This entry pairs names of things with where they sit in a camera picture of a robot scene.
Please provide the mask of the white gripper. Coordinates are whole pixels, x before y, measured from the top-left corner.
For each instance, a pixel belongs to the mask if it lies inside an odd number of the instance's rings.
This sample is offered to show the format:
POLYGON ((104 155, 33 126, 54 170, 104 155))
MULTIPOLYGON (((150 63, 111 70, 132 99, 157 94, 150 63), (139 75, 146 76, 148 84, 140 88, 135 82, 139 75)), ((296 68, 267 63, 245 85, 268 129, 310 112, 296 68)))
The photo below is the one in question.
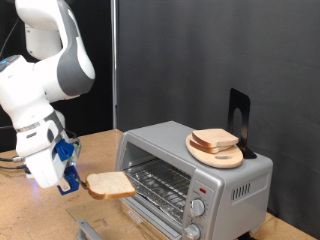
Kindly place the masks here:
POLYGON ((66 192, 71 187, 65 179, 61 179, 67 158, 56 149, 56 145, 61 141, 69 142, 65 132, 60 133, 52 142, 48 142, 46 138, 38 141, 27 154, 25 163, 40 187, 48 188, 60 184, 61 190, 66 192))

